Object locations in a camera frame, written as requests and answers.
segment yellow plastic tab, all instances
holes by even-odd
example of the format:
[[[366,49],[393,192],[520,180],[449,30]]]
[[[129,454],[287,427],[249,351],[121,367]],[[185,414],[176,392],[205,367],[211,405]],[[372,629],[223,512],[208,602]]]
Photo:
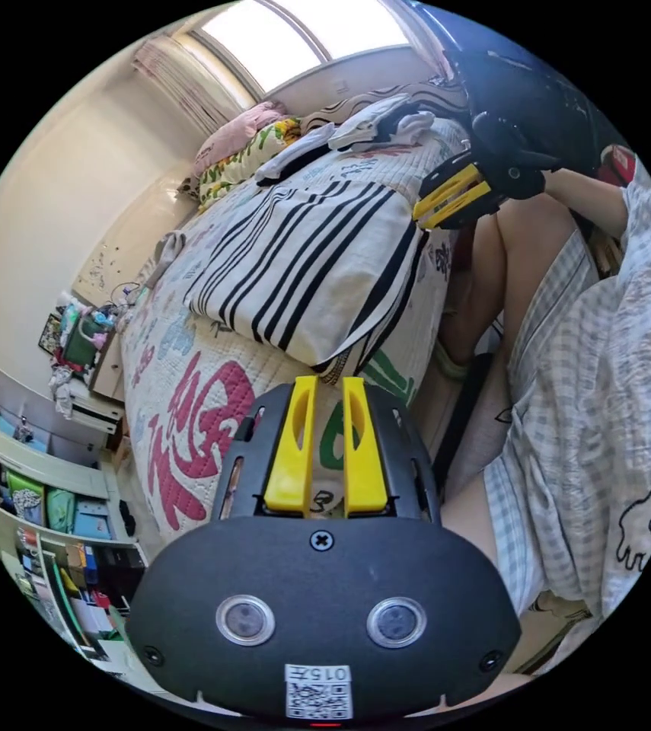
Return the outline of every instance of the yellow plastic tab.
[[[359,436],[357,447],[354,428]],[[346,517],[381,512],[388,504],[388,495],[362,378],[343,379],[343,441]]]
[[[430,216],[425,221],[423,227],[427,231],[432,228],[437,228],[437,226],[442,223],[442,221],[449,218],[449,216],[455,214],[465,206],[468,206],[478,198],[482,198],[482,196],[487,195],[491,190],[490,186],[483,180],[482,183],[478,183],[475,187],[466,190],[461,196],[451,200],[445,206],[436,211],[434,215]]]
[[[296,512],[303,517],[309,510],[317,389],[317,376],[295,379],[270,479],[264,491],[264,504],[268,510]],[[298,444],[301,434],[302,446]]]
[[[414,221],[419,221],[432,212],[422,228],[435,228],[450,215],[489,193],[490,190],[490,186],[483,180],[480,171],[470,163],[434,189],[428,196],[417,201],[412,218]]]

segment plaid pajamas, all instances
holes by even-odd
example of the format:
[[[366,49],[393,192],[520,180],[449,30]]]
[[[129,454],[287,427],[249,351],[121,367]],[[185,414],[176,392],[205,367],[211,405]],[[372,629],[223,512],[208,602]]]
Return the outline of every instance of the plaid pajamas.
[[[508,364],[506,444],[484,472],[516,611],[550,589],[592,613],[550,666],[614,610],[651,554],[651,180],[639,163],[624,195],[619,274],[598,282],[575,232],[539,286]]]

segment white sticker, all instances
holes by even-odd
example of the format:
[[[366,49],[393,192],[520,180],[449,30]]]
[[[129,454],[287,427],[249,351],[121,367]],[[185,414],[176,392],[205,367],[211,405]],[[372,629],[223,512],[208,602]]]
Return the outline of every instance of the white sticker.
[[[285,665],[288,718],[338,721],[353,718],[348,665]]]

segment picture frame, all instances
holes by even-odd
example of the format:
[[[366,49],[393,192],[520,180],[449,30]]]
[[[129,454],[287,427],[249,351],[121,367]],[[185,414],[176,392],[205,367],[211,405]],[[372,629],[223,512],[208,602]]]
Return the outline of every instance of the picture frame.
[[[52,312],[46,319],[43,332],[38,340],[38,347],[52,356],[61,345],[61,317]]]

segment knee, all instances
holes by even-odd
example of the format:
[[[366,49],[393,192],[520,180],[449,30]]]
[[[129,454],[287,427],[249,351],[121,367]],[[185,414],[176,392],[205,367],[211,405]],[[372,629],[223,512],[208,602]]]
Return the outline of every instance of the knee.
[[[542,193],[527,200],[507,200],[495,214],[507,251],[534,251],[536,244],[565,243],[576,230],[570,211]]]

